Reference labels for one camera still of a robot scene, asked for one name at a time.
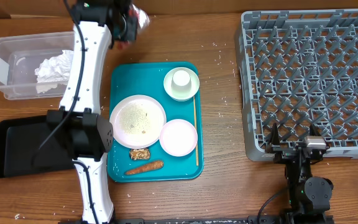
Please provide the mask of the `white tissue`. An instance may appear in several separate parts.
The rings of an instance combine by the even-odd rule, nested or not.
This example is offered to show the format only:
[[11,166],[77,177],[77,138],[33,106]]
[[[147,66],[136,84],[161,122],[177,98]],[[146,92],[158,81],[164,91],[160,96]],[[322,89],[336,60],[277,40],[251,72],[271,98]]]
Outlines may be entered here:
[[72,60],[72,50],[62,50],[60,55],[45,59],[34,71],[37,77],[37,93],[46,93],[57,88],[59,82],[68,81]]

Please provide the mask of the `red snack wrapper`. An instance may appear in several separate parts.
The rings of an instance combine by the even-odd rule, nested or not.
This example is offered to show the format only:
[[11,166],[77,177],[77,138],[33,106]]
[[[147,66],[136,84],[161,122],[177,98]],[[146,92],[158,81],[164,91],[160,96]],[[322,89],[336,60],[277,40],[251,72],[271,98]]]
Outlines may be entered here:
[[[137,13],[137,17],[138,17],[138,27],[137,27],[137,36],[143,32],[150,24],[150,18],[147,15],[146,12],[144,12],[143,10],[141,10],[140,8],[138,8],[137,6],[135,6],[134,4],[130,4],[129,7],[132,6],[134,8],[134,10]],[[133,42],[121,42],[121,41],[117,41],[117,48],[119,50],[124,50],[125,48],[127,48],[128,46],[130,46]]]

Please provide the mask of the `small pink bowl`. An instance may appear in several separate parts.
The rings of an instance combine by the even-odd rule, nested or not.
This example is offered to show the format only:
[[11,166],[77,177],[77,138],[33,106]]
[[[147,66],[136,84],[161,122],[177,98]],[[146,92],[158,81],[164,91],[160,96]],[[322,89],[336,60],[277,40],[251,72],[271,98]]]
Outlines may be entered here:
[[173,119],[167,122],[159,137],[162,149],[169,155],[183,157],[195,149],[195,128],[184,119]]

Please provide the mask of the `white cup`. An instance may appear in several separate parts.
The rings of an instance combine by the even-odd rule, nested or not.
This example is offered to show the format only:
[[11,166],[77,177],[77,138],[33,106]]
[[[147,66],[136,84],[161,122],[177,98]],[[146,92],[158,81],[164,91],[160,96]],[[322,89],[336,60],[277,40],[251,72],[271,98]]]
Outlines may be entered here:
[[190,74],[185,70],[178,70],[172,76],[172,87],[177,90],[187,90],[191,87]]

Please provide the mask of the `pale green bowl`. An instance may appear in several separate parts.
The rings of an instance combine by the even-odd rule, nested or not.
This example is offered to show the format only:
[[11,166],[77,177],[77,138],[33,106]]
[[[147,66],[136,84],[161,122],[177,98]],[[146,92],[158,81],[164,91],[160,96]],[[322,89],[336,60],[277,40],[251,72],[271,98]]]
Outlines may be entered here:
[[[172,76],[178,70],[185,70],[190,74],[191,77],[191,87],[187,90],[177,90],[172,87]],[[200,88],[200,80],[198,75],[186,67],[177,67],[171,69],[165,76],[163,80],[163,87],[165,92],[176,101],[187,101],[192,99],[195,96]]]

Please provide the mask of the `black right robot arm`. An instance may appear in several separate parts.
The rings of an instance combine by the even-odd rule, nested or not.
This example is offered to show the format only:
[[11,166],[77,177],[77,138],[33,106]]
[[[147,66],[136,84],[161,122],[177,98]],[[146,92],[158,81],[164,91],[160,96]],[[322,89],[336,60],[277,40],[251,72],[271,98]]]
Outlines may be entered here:
[[[266,151],[274,155],[274,163],[285,165],[287,186],[261,206],[256,223],[334,223],[334,218],[326,215],[334,185],[331,180],[314,176],[311,172],[311,166],[321,162],[328,149],[328,144],[313,124],[304,141],[296,143],[293,149],[282,148],[278,126],[273,125]],[[288,192],[290,208],[283,209],[278,216],[263,216],[264,208],[285,192]]]

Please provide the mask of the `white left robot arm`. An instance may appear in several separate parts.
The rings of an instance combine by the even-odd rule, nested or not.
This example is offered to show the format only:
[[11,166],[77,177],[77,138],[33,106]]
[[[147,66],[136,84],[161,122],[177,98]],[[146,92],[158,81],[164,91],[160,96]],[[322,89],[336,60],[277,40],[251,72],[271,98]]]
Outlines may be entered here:
[[131,0],[77,1],[65,7],[74,23],[70,77],[57,110],[49,110],[50,137],[67,150],[81,187],[80,223],[116,223],[107,158],[112,124],[101,116],[104,60],[115,42],[136,40],[139,14]]

